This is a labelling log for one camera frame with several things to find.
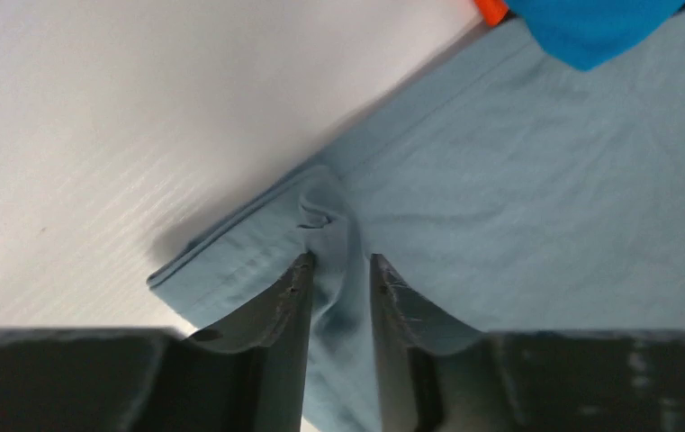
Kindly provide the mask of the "folded orange t-shirt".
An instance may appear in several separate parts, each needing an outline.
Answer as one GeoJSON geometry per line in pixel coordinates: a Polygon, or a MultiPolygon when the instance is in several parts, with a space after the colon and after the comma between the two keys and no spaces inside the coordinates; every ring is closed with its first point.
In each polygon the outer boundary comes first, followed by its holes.
{"type": "Polygon", "coordinates": [[[473,0],[483,21],[491,27],[503,22],[509,14],[509,7],[503,0],[473,0]]]}

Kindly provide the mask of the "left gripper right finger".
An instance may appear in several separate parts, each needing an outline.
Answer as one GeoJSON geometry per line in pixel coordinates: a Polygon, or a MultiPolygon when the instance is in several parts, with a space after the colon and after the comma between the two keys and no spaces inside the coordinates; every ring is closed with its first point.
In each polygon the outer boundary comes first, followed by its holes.
{"type": "Polygon", "coordinates": [[[382,429],[456,430],[480,331],[413,289],[381,254],[370,258],[370,304],[382,429]]]}

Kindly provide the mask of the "folded blue t-shirt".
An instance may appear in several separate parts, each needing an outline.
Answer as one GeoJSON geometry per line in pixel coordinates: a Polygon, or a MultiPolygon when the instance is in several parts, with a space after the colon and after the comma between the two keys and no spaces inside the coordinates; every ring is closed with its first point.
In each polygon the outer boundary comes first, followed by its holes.
{"type": "Polygon", "coordinates": [[[506,5],[545,53],[588,71],[646,39],[685,1],[523,0],[506,5]]]}

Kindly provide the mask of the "grey-blue t-shirt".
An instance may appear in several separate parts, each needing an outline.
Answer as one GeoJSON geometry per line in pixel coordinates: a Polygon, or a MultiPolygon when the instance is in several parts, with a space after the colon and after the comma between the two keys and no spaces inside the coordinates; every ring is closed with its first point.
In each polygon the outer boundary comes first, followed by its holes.
{"type": "Polygon", "coordinates": [[[685,12],[589,72],[470,45],[148,280],[197,328],[316,257],[303,413],[380,427],[368,259],[480,329],[685,329],[685,12]]]}

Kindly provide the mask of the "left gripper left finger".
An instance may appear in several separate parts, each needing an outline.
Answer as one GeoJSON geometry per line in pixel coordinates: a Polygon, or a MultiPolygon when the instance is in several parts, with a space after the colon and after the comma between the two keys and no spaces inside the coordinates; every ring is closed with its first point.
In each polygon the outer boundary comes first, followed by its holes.
{"type": "Polygon", "coordinates": [[[209,354],[217,431],[297,431],[302,423],[314,256],[188,340],[209,354]]]}

